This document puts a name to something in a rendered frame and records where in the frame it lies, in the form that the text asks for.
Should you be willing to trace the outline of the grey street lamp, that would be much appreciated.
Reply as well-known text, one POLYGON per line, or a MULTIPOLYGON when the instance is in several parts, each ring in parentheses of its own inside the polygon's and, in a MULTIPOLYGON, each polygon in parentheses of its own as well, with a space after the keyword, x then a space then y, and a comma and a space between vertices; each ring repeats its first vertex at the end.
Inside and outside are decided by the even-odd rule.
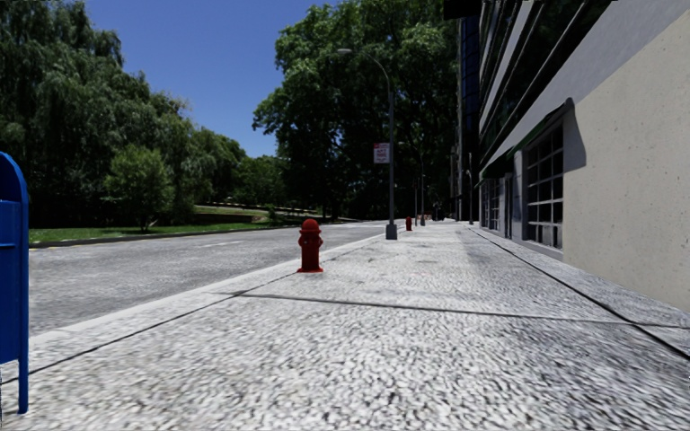
POLYGON ((398 228, 394 220, 394 88, 391 80, 383 65, 372 55, 364 51, 355 51, 351 48, 338 48, 336 50, 340 56, 361 54, 373 61, 384 74, 386 80, 386 91, 388 97, 388 119, 389 119, 389 143, 388 143, 388 165, 389 165, 389 214, 388 224, 385 226, 385 238, 389 241, 398 239, 398 228))

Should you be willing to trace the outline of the trees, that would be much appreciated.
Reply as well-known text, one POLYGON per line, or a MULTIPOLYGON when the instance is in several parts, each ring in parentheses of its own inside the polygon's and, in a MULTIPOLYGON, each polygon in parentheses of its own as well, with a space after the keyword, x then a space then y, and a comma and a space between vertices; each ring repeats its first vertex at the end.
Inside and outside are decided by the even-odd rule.
POLYGON ((150 219, 187 224, 198 203, 283 205, 281 161, 194 123, 186 103, 123 66, 115 31, 85 4, 0 0, 0 151, 22 168, 33 227, 135 226, 104 199, 111 160, 126 145, 157 149, 173 186, 150 219))
POLYGON ((456 26, 443 0, 340 0, 310 7, 275 43, 281 85, 253 125, 276 138, 287 197, 329 216, 389 214, 386 69, 394 88, 394 215, 446 203, 456 132, 456 26))

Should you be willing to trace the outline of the glass tower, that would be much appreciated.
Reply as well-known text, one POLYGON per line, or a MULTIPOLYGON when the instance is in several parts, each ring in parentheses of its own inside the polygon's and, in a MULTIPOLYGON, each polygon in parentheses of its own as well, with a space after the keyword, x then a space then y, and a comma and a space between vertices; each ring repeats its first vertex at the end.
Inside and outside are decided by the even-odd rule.
POLYGON ((475 210, 473 154, 479 140, 481 0, 444 0, 444 18, 457 27, 457 121, 453 150, 456 219, 473 223, 475 210))

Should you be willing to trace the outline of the tree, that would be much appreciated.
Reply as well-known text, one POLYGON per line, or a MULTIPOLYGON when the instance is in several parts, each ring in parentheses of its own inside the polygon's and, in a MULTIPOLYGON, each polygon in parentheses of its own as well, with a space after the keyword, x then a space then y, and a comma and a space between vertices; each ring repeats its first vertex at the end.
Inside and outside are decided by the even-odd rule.
POLYGON ((173 202, 172 181, 160 152, 139 145, 126 145, 114 155, 104 188, 104 199, 134 218, 144 233, 150 219, 173 202))

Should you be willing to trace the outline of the pale concrete building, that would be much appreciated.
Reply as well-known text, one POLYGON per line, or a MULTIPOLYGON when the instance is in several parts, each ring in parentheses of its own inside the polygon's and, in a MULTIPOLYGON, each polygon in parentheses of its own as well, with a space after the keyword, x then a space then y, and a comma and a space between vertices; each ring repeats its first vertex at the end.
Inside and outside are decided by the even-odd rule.
POLYGON ((690 0, 481 0, 474 216, 690 312, 690 0))

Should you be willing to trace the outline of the blue letter box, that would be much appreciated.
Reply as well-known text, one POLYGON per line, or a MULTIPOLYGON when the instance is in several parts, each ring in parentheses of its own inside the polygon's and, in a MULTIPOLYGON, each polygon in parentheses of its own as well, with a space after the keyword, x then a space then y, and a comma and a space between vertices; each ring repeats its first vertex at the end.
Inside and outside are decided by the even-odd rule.
POLYGON ((29 409, 29 197, 22 171, 0 152, 0 365, 18 363, 18 412, 29 409))

